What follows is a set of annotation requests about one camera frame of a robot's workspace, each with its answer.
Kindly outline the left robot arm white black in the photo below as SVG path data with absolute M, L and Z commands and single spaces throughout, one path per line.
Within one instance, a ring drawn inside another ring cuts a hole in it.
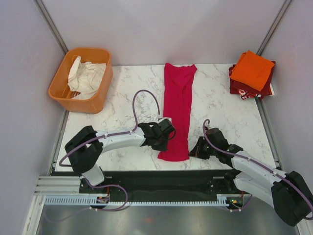
M 156 151 L 168 150 L 168 142 L 176 129 L 167 118 L 159 122 L 139 123 L 134 130 L 96 131 L 90 126 L 81 129 L 66 145 L 66 158 L 73 172 L 82 175 L 96 192 L 107 188 L 107 180 L 96 162 L 101 154 L 125 147 L 149 146 Z

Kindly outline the magenta pink t shirt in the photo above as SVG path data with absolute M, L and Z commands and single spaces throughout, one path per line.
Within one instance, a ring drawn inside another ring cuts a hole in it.
M 176 135 L 169 141 L 168 150 L 158 154 L 161 160 L 181 162 L 189 159 L 192 85 L 196 71 L 195 65 L 176 67 L 170 63 L 165 64 L 163 115 L 172 119 Z

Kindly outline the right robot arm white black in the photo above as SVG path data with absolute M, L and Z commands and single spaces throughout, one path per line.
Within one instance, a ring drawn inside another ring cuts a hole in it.
M 304 178 L 292 171 L 284 172 L 264 164 L 240 146 L 229 144 L 218 128 L 205 129 L 189 156 L 208 159 L 215 156 L 232 168 L 224 180 L 228 192 L 247 192 L 274 208 L 287 225 L 295 226 L 313 218 L 313 194 Z

